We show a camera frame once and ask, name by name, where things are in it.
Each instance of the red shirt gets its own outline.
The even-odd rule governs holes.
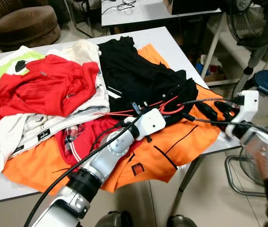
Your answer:
[[[0,78],[0,119],[17,113],[68,116],[95,93],[98,65],[48,55],[26,65],[26,75]]]

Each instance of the pile of clothes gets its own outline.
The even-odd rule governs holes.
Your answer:
[[[184,118],[206,119],[194,104],[181,105],[204,98],[221,97],[186,79],[184,70],[170,69],[151,44],[137,50],[131,37],[99,45],[79,40],[46,56],[22,46],[0,60],[0,173],[45,191],[90,153],[100,133],[135,117],[135,102],[158,108],[166,127],[151,140],[135,141],[102,189],[114,192],[148,179],[168,182],[177,166],[194,160],[219,135],[215,126]],[[219,113],[213,102],[206,103]]]

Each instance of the floor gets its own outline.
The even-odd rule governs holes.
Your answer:
[[[107,33],[101,27],[97,27],[94,32],[96,36]],[[62,27],[62,35],[57,42],[79,38],[85,36],[68,23]],[[234,67],[234,70],[241,71],[236,64]],[[228,97],[232,86],[216,87],[213,90]],[[266,125],[268,117],[255,119],[255,122]],[[170,214],[185,215],[193,219],[199,227],[261,227],[266,220],[266,199],[236,194],[227,182],[224,161],[227,156],[239,154],[239,151],[235,149],[206,156],[183,192],[178,207],[174,207],[173,202],[176,196],[179,197],[178,187],[188,166],[178,170],[168,184],[150,180],[124,186],[114,194],[99,191],[81,224],[93,227],[109,211],[127,210],[132,215],[134,227],[165,227]],[[232,163],[232,171],[235,184],[239,188],[263,190],[245,176],[238,163]],[[0,202],[0,226],[23,226],[39,197],[40,194],[37,194]]]

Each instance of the desk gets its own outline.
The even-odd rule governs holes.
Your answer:
[[[101,12],[103,13],[109,7],[118,6],[122,3],[122,0],[106,0],[101,4]],[[209,15],[222,12],[220,9],[216,9],[211,11],[171,15],[168,12],[167,7],[163,3],[163,0],[137,0],[134,6],[134,8],[130,8],[126,12],[118,11],[115,8],[109,9],[103,15],[101,15],[101,25],[109,27],[111,34],[113,34],[114,30],[112,28],[114,26],[125,26],[129,24],[137,24],[155,20],[169,20],[177,17],[195,17],[198,15],[203,16],[202,25],[199,32],[199,38],[197,41],[197,48],[193,58],[193,65],[196,65],[198,60],[200,47],[205,36],[205,29],[209,19]]]
[[[187,59],[185,54],[181,51],[180,47],[174,41],[173,37],[167,31],[165,27],[159,27],[154,29],[148,29],[143,31],[137,32],[130,32],[125,34],[118,34],[118,35],[111,35],[105,37],[99,37],[94,39],[89,39],[92,43],[100,44],[106,42],[112,38],[119,39],[121,36],[131,36],[134,39],[135,47],[142,48],[143,46],[151,43],[154,48],[158,51],[158,53],[168,62],[171,69],[178,71],[178,70],[186,70],[187,78],[193,78],[193,80],[200,84],[203,87],[207,87],[205,82],[201,79],[199,74],[194,69],[193,65]],[[50,49],[57,49],[60,50],[66,46],[73,45],[74,42],[64,43],[64,44],[54,44],[49,46],[41,46],[33,48],[34,50],[46,54]],[[8,55],[9,53],[0,53],[0,59],[4,56]],[[210,154],[213,152],[224,151],[227,149],[233,149],[239,146],[239,142],[236,138],[227,140],[224,133],[220,133],[216,142],[209,147],[203,154]],[[182,184],[182,188],[184,189],[186,184],[189,182],[191,177],[193,176],[195,170],[200,163],[200,159],[194,161],[191,165],[192,167],[189,168],[190,172],[185,176],[184,183]],[[24,196],[32,193],[36,193],[36,190],[32,188],[19,185],[9,181],[3,174],[0,174],[0,200],[6,200],[18,196]]]

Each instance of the brown armchair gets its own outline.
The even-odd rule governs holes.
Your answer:
[[[0,0],[0,49],[17,50],[54,43],[59,35],[55,12],[47,0]]]

